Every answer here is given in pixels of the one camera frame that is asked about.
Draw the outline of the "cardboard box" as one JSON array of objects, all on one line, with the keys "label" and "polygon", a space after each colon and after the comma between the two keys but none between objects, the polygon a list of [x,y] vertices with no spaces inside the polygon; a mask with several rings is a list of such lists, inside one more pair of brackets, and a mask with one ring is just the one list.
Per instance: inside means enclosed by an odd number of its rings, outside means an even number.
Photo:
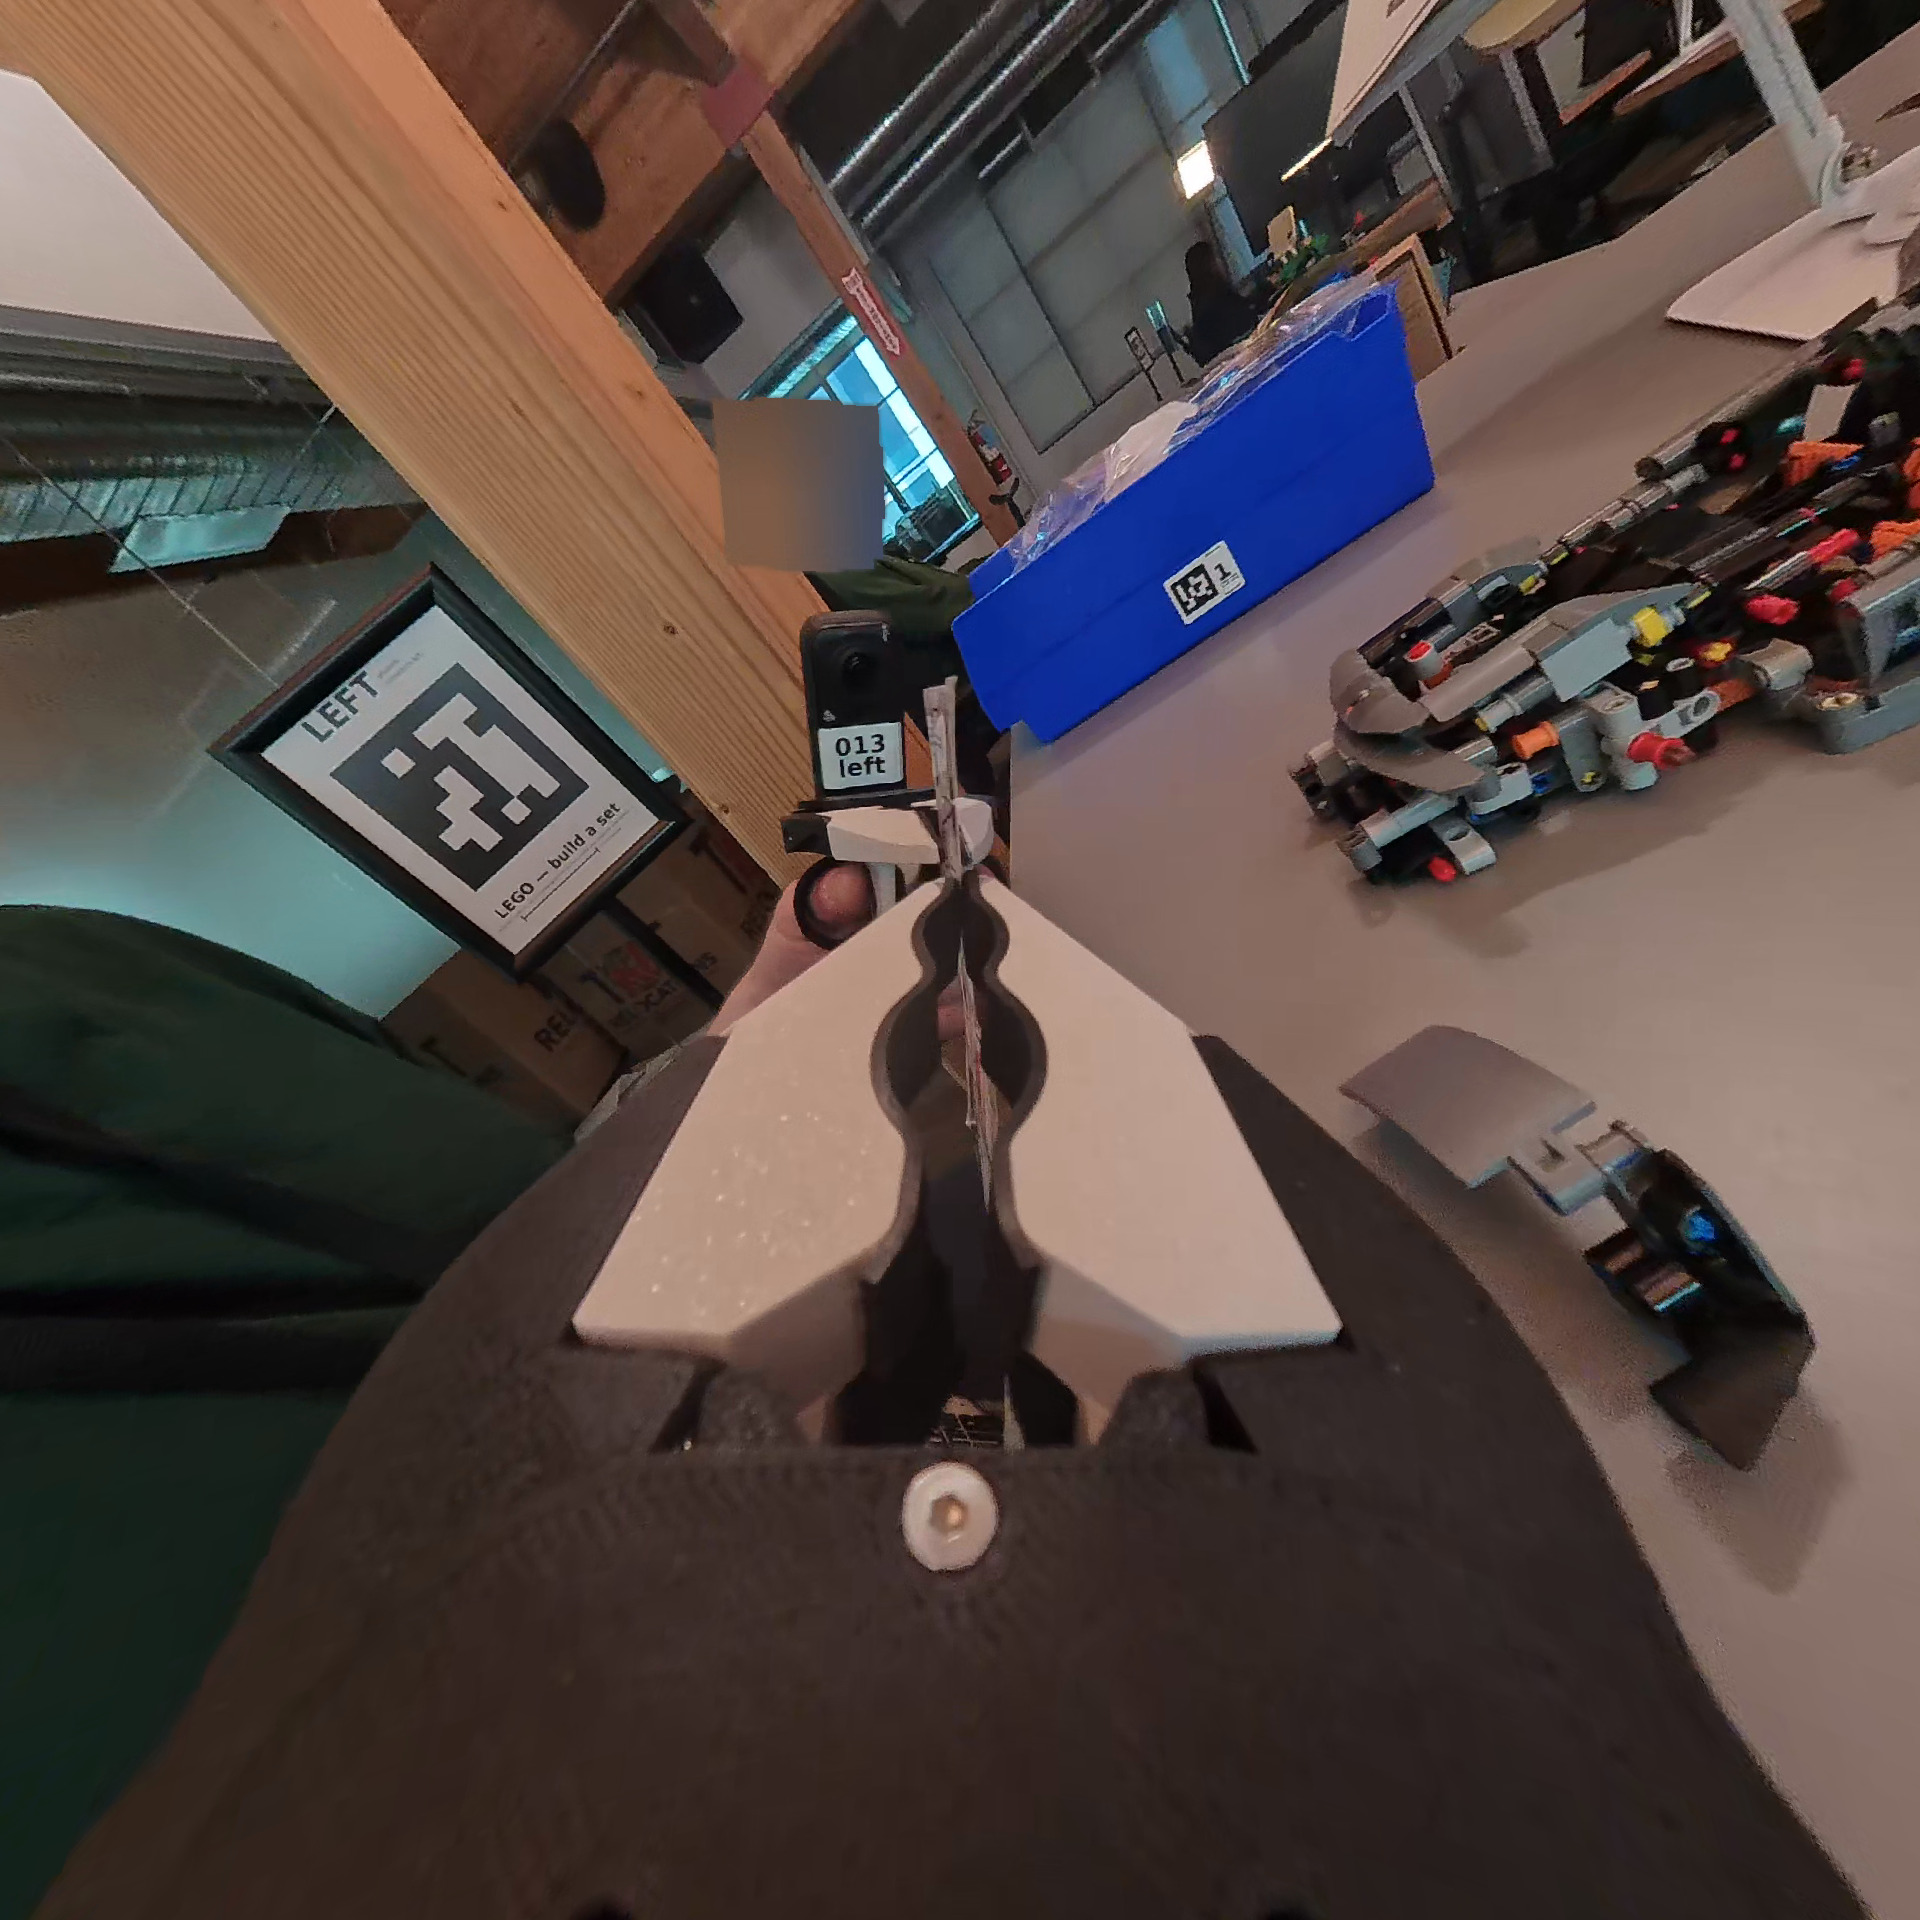
[{"label": "cardboard box", "polygon": [[564,997],[455,950],[379,1021],[398,1045],[517,1110],[572,1129],[612,1088],[625,1048]]},{"label": "cardboard box", "polygon": [[[715,819],[700,815],[617,893],[622,911],[727,997],[762,945],[779,888]],[[631,925],[603,911],[546,964],[637,1063],[693,1037],[711,1006]]]}]

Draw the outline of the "grey lego fender assembly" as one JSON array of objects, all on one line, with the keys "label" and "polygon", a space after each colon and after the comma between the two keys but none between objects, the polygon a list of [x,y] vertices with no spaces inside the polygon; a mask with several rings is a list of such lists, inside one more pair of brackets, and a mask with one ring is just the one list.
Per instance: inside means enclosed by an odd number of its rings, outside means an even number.
[{"label": "grey lego fender assembly", "polygon": [[1453,1023],[1429,1023],[1341,1092],[1467,1188],[1514,1176],[1561,1219],[1607,1208],[1613,1230],[1583,1249],[1587,1265],[1679,1351],[1650,1398],[1724,1464],[1758,1467],[1817,1342],[1746,1225],[1685,1159]]}]

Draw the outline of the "grey lego car model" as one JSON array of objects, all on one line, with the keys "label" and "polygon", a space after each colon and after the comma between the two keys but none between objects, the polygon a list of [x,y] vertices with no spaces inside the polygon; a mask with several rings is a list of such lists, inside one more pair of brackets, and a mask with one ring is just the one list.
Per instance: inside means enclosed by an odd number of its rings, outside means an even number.
[{"label": "grey lego car model", "polygon": [[1643,792],[1745,707],[1916,728],[1916,288],[1861,304],[1548,544],[1469,560],[1327,671],[1289,771],[1372,885],[1466,880],[1543,804]]}]

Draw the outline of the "person's left hand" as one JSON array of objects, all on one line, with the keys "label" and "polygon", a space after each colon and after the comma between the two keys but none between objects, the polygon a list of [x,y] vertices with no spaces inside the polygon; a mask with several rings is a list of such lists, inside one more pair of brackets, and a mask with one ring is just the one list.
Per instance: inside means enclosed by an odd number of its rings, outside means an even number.
[{"label": "person's left hand", "polygon": [[783,887],[754,959],[706,1027],[725,1037],[742,1017],[821,964],[876,919],[873,875],[857,861],[815,861]]}]

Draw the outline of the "black wall speaker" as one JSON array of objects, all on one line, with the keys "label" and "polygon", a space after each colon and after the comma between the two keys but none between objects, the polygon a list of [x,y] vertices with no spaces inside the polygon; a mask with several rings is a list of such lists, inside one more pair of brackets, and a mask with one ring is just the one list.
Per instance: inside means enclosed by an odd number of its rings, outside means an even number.
[{"label": "black wall speaker", "polygon": [[635,279],[622,312],[668,359],[701,365],[733,340],[742,315],[706,251],[675,244]]}]

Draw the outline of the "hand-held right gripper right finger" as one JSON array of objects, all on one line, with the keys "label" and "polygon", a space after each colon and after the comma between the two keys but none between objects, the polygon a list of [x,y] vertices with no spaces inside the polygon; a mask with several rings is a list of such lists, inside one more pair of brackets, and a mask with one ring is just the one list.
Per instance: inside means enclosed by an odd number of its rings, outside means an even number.
[{"label": "hand-held right gripper right finger", "polygon": [[1340,1311],[1186,1021],[996,878],[967,887],[967,959],[1011,1103],[1025,1438],[1090,1445],[1142,1375],[1331,1343]]}]

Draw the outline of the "blue plastic bin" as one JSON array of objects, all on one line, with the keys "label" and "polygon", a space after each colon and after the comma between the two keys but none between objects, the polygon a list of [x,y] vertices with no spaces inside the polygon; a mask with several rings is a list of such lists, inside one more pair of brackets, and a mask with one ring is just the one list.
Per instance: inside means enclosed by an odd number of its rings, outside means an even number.
[{"label": "blue plastic bin", "polygon": [[994,726],[1076,728],[1430,492],[1405,340],[1369,331],[1358,372],[1359,408],[1327,431],[1182,457],[1011,583],[972,590],[953,636]]}]

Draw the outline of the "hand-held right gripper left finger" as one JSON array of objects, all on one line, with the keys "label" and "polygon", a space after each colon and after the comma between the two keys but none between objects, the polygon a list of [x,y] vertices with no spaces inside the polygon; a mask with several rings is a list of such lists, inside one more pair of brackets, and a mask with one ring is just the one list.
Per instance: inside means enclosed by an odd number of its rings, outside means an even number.
[{"label": "hand-held right gripper left finger", "polygon": [[962,888],[922,885],[731,1023],[572,1313],[751,1375],[842,1445],[927,1445],[959,1374],[922,1219]]}]

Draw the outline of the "wooden beam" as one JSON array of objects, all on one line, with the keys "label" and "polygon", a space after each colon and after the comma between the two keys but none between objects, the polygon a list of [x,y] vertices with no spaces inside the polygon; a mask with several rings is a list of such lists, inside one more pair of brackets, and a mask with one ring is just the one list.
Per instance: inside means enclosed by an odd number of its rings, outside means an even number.
[{"label": "wooden beam", "polygon": [[797,572],[372,1],[5,4],[43,85],[779,883]]}]

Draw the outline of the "black framed marker sign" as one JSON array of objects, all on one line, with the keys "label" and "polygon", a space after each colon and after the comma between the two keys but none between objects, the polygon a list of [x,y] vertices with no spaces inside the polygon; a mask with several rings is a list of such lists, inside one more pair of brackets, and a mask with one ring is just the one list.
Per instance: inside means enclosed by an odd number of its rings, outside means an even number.
[{"label": "black framed marker sign", "polygon": [[529,977],[687,830],[444,566],[422,566],[210,756],[422,921]]}]

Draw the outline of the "clear plastic bag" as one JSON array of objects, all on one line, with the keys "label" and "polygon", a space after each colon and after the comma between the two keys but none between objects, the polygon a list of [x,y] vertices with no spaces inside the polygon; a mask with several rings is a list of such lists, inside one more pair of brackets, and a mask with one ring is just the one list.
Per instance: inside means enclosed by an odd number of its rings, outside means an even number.
[{"label": "clear plastic bag", "polygon": [[1217,457],[1268,435],[1294,441],[1345,422],[1369,387],[1369,374],[1358,372],[1358,350],[1374,328],[1385,328],[1393,344],[1404,342],[1398,304],[1372,272],[1334,279],[1289,310],[1271,310],[1203,371],[1189,397],[1164,401],[1070,471],[1027,527],[977,569],[974,590],[1011,583],[1127,488],[1182,457]]}]

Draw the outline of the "person in green shirt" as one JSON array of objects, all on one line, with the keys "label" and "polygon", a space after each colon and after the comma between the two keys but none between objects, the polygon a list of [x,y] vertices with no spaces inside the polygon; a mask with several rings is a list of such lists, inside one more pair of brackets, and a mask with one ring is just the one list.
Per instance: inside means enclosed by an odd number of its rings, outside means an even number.
[{"label": "person in green shirt", "polygon": [[243,950],[5,905],[5,1916],[842,1916],[923,1889],[876,1470],[563,1332],[586,1152]]}]

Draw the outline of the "dark screen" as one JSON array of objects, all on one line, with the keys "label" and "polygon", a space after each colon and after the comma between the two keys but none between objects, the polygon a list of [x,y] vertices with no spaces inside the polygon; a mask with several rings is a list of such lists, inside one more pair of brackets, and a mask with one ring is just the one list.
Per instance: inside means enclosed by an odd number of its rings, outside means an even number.
[{"label": "dark screen", "polygon": [[1289,208],[1325,243],[1351,223],[1327,142],[1338,46],[1307,38],[1254,72],[1205,123],[1203,142],[1243,237],[1268,251],[1268,229]]}]

